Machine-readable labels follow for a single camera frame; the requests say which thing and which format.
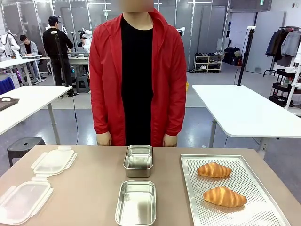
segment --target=hand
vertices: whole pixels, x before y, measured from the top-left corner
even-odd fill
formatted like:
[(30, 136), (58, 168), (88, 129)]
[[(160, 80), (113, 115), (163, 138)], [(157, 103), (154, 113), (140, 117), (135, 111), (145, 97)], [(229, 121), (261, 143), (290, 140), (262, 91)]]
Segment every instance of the hand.
[(163, 147), (177, 147), (178, 136), (165, 134), (163, 137)]
[(96, 134), (97, 145), (99, 146), (111, 146), (112, 145), (112, 137), (110, 132)]

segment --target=black cap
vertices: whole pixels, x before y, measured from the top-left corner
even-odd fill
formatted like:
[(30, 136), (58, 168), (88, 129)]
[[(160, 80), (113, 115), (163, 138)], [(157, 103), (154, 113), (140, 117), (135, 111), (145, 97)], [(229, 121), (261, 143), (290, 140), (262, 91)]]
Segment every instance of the black cap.
[(48, 19), (48, 23), (60, 23), (60, 22), (58, 21), (57, 16), (50, 16)]

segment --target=metal container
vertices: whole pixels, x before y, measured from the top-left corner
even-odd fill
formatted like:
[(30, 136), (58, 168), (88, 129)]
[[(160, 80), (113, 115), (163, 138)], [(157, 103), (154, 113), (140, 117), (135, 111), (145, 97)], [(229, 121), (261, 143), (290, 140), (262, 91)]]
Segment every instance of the metal container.
[(120, 226), (150, 226), (156, 220), (156, 188), (150, 181), (122, 183), (115, 221)]
[[(251, 167), (239, 155), (181, 155), (182, 167), (195, 226), (289, 226), (281, 209)], [(199, 176), (197, 168), (210, 162), (230, 167), (225, 178)], [(241, 207), (222, 207), (204, 200), (203, 193), (227, 187), (247, 198)]]
[(153, 166), (152, 146), (131, 145), (123, 163), (129, 178), (148, 178)]

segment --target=white translucent lid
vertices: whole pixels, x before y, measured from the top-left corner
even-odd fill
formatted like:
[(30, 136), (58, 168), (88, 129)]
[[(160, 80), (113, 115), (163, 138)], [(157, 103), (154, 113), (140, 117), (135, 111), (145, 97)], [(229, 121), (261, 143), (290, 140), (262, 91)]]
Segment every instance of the white translucent lid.
[(74, 162), (77, 154), (69, 146), (59, 146), (58, 149), (43, 153), (32, 165), (37, 176), (51, 176), (63, 172)]
[(41, 209), (52, 191), (48, 182), (28, 181), (12, 186), (0, 198), (0, 223), (24, 223)]

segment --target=bread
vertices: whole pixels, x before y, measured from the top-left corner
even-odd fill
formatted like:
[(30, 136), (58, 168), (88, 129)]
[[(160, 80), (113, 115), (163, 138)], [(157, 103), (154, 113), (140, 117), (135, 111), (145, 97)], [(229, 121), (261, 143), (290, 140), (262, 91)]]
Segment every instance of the bread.
[(237, 207), (246, 204), (247, 199), (226, 187), (217, 187), (203, 194), (206, 201), (225, 207)]
[(231, 168), (217, 164), (216, 162), (207, 163), (198, 168), (198, 174), (205, 177), (223, 178), (229, 176)]

